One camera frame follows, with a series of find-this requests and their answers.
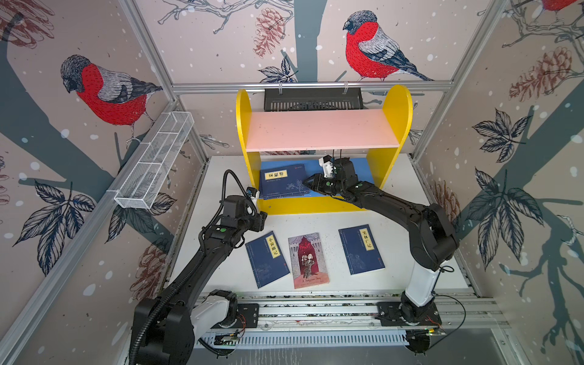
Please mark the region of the blue book plant cover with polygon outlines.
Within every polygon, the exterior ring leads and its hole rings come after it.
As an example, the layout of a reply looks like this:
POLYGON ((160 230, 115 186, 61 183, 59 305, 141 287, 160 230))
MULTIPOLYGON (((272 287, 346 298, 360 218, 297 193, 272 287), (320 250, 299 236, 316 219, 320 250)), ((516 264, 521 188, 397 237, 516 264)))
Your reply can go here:
POLYGON ((264 200, 301 197, 310 193, 304 165, 293 164, 260 171, 260 197, 264 200))

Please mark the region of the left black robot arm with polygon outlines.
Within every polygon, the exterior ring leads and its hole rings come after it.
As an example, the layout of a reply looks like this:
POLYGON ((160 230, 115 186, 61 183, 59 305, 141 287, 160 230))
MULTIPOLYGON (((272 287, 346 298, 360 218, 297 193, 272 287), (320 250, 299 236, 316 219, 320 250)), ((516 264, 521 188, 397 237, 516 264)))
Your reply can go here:
POLYGON ((185 364, 196 342, 219 323, 237 321, 237 295, 213 290, 197 304, 202 290, 228 256, 244 242, 248 231, 264 229, 267 214, 257 207, 259 191, 240 188, 240 194, 221 195, 220 205, 198 235, 199 249, 175 280, 155 299, 135 308, 128 362, 185 364))

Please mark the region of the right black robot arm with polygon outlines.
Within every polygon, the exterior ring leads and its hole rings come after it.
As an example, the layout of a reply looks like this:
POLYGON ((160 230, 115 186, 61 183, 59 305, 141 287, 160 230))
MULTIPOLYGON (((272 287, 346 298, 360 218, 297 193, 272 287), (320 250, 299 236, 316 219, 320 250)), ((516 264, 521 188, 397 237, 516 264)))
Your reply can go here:
POLYGON ((414 325, 434 311, 435 287, 444 263, 459 249, 456 230, 438 204, 421 205, 384 192, 371 182, 359 179, 349 158, 326 155, 319 160, 322 173, 303 181, 310 190, 358 208, 374 211, 406 229, 415 265, 401 294, 399 316, 414 325))

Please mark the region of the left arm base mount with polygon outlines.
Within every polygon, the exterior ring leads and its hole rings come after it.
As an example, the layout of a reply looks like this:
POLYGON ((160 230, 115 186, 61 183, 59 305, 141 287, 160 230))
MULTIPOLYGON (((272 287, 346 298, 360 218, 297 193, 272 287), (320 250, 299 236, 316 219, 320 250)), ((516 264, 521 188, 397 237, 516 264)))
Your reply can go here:
POLYGON ((259 320, 259 305, 239 302, 236 293, 213 290, 191 314, 195 329, 255 329, 259 320))

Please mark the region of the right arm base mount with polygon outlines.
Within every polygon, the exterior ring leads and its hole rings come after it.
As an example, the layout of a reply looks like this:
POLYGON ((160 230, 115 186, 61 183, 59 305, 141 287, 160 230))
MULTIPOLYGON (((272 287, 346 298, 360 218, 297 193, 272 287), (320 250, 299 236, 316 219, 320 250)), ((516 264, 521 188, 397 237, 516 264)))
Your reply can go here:
POLYGON ((409 302, 378 302, 377 311, 375 319, 378 319, 383 327, 440 327, 442 325, 442 320, 434 301, 430 301, 423 307, 416 307, 409 302))

